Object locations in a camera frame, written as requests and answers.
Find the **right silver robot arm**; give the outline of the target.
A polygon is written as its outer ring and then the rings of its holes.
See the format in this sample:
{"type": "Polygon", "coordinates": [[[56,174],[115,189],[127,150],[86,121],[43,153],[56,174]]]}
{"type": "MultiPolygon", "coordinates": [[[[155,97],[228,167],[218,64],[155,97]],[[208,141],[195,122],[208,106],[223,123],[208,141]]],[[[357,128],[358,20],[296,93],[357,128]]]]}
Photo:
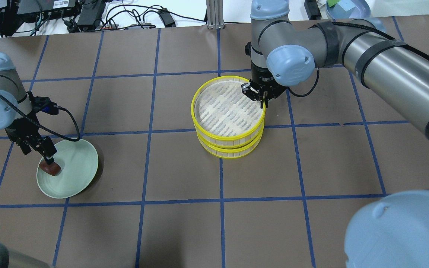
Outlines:
{"type": "MultiPolygon", "coordinates": [[[[340,63],[429,140],[429,56],[380,30],[380,22],[325,21],[297,31],[288,0],[254,0],[245,47],[245,96],[268,101],[340,63]]],[[[429,268],[429,189],[403,191],[359,209],[344,236],[348,268],[429,268]]]]}

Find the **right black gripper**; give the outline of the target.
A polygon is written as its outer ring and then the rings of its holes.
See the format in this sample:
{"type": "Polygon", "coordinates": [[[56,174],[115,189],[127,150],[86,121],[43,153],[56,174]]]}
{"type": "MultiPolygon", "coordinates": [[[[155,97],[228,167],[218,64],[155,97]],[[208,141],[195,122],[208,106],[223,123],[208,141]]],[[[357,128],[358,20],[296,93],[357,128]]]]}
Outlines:
{"type": "Polygon", "coordinates": [[[262,109],[267,109],[268,100],[281,96],[287,87],[280,85],[267,68],[252,63],[250,83],[243,83],[241,90],[252,101],[262,99],[262,109]]]}

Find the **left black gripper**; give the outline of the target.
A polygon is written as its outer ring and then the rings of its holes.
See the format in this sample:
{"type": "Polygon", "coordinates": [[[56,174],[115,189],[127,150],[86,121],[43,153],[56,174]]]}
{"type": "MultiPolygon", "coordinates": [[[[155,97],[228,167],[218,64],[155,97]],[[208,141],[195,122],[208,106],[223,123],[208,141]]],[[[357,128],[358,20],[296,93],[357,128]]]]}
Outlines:
{"type": "Polygon", "coordinates": [[[11,142],[19,146],[24,155],[28,155],[32,149],[38,147],[38,152],[43,156],[39,166],[56,166],[54,155],[57,149],[50,137],[41,137],[39,127],[22,117],[15,119],[5,128],[5,132],[11,142]]]}

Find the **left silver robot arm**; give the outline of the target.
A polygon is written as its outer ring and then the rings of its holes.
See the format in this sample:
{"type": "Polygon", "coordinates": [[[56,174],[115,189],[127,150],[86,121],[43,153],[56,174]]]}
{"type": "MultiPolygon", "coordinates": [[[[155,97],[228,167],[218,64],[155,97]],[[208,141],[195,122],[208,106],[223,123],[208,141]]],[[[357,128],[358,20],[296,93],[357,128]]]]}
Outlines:
{"type": "MultiPolygon", "coordinates": [[[[61,171],[55,163],[56,148],[42,129],[36,114],[52,107],[49,98],[34,97],[28,93],[19,78],[10,57],[0,52],[0,130],[4,129],[10,141],[19,146],[24,154],[37,151],[43,156],[39,167],[51,175],[61,171]]],[[[0,243],[0,268],[49,268],[50,264],[7,248],[0,243]]]]}

